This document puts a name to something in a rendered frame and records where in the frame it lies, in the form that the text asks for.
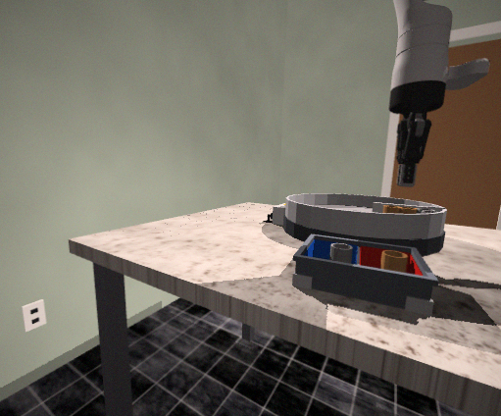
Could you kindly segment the bronze bushing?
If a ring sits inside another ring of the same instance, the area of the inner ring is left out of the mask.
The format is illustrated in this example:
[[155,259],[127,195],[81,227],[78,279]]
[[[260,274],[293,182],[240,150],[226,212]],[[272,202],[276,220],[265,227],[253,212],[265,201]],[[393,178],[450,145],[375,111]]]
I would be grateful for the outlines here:
[[417,214],[417,208],[400,207],[399,214]]
[[383,213],[399,214],[399,210],[400,207],[398,206],[391,206],[391,205],[383,206]]
[[380,268],[406,273],[408,255],[399,251],[383,250]]

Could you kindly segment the grey round turntable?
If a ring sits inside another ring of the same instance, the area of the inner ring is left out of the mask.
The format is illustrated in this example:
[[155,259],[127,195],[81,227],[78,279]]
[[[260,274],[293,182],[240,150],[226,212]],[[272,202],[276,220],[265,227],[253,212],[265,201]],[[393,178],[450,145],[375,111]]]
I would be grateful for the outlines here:
[[[383,213],[384,205],[436,213]],[[307,193],[287,196],[285,203],[273,207],[265,222],[283,225],[287,234],[304,242],[310,234],[318,234],[416,247],[422,256],[428,256],[443,248],[446,213],[444,207],[408,199]]]

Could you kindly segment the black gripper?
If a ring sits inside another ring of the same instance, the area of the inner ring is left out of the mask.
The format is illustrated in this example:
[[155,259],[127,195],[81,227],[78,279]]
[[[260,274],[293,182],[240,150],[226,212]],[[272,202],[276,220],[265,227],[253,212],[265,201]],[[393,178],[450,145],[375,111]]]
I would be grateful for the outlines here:
[[401,164],[397,178],[399,186],[415,185],[418,166],[416,164],[424,157],[431,127],[431,121],[426,119],[426,112],[437,110],[443,105],[445,87],[446,83],[443,81],[422,80],[396,86],[390,91],[389,111],[402,114],[403,120],[406,120],[400,122],[400,129],[399,124],[397,127],[396,159],[398,164]]

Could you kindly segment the grey divided bin with blue and red compartments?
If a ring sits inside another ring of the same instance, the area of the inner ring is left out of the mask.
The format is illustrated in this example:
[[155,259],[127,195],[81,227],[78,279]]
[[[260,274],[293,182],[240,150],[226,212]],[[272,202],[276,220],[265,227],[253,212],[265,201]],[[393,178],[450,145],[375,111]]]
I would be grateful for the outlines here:
[[[329,260],[333,243],[353,247],[351,264]],[[407,254],[406,273],[381,269],[383,250]],[[293,261],[293,286],[432,315],[431,293],[438,279],[416,247],[310,234],[293,255]]]

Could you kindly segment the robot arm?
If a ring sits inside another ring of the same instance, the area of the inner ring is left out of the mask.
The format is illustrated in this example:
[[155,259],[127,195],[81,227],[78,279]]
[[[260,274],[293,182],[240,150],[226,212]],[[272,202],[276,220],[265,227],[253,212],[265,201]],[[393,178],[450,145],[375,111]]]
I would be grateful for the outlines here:
[[449,67],[448,71],[452,27],[452,12],[449,8],[429,4],[425,0],[393,2],[398,23],[398,42],[391,90],[405,83],[422,80],[443,81],[446,90],[457,90],[488,74],[489,61],[485,58]]

